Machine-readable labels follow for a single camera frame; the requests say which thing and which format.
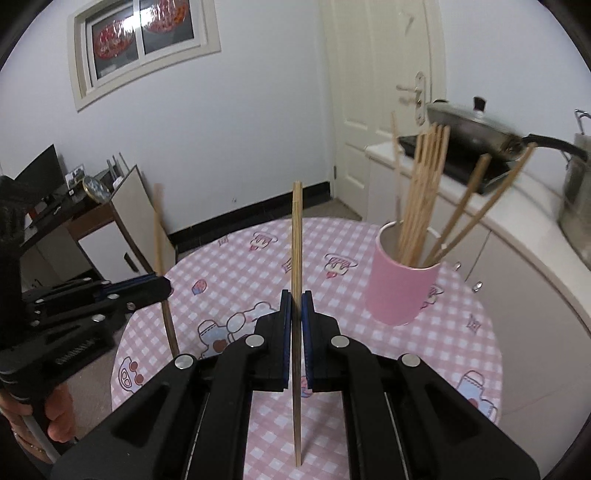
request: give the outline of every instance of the metal screw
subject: metal screw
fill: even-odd
[[[174,366],[179,370],[185,370],[193,365],[193,357],[191,355],[180,355],[174,359]]]
[[[246,344],[249,347],[254,348],[261,346],[263,343],[265,343],[265,339],[260,335],[249,335],[246,337]]]
[[[330,339],[330,343],[337,348],[345,348],[349,346],[349,339],[343,335],[335,335]]]
[[[407,367],[418,367],[421,364],[421,359],[413,353],[405,353],[402,356],[402,363]]]

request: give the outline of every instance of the window frame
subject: window frame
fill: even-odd
[[[214,0],[187,1],[190,6],[194,39],[146,54],[142,26],[137,22],[134,35],[138,59],[99,79],[92,51],[92,25],[131,6],[133,6],[134,16],[139,17],[139,0],[99,0],[69,16],[68,58],[76,110],[81,111],[99,98],[149,73],[181,61],[220,52]]]

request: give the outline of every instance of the white door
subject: white door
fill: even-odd
[[[444,96],[443,33],[436,0],[321,0],[336,136],[335,193],[365,217],[369,161],[365,147],[427,126],[418,100]],[[415,94],[417,74],[424,75]],[[410,91],[397,89],[397,85]]]

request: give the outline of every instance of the frying pan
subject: frying pan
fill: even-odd
[[[427,105],[431,123],[449,125],[454,140],[468,148],[502,157],[505,161],[517,160],[527,144],[535,142],[539,147],[552,148],[587,161],[587,152],[573,144],[553,137],[527,135],[484,113],[486,100],[474,97],[474,108],[456,106],[447,100],[435,100]]]

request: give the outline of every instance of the pot handle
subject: pot handle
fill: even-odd
[[[527,137],[524,137],[523,142],[526,145],[535,142],[539,147],[552,148],[554,150],[570,153],[571,155],[575,155],[585,162],[588,159],[588,154],[585,150],[575,147],[572,143],[559,140],[558,138],[544,137],[543,135],[528,135]]]

